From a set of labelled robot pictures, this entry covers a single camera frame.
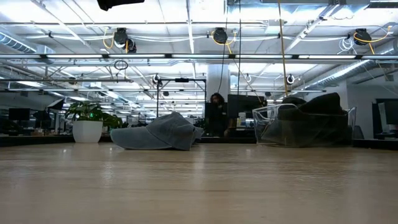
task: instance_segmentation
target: person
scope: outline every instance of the person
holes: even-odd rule
[[[223,137],[228,134],[228,118],[226,115],[225,100],[219,93],[210,98],[208,115],[209,131],[214,136]]]

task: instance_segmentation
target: white pillar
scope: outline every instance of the white pillar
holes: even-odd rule
[[[221,96],[224,97],[225,102],[228,101],[229,94],[229,68],[227,65],[208,65],[207,71],[207,102],[210,102],[210,97],[213,93],[218,91],[218,87],[220,86],[220,90],[218,91]]]

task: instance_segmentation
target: gray baseball cap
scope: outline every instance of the gray baseball cap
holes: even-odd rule
[[[112,141],[126,149],[167,149],[189,151],[198,130],[177,112],[156,118],[146,127],[114,129]]]

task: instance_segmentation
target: white planter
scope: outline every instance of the white planter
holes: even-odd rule
[[[102,121],[74,121],[73,138],[77,143],[97,143],[101,138]]]

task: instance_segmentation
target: cap brim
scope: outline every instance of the cap brim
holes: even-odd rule
[[[153,136],[145,127],[114,129],[111,139],[125,149],[168,149],[170,145]]]

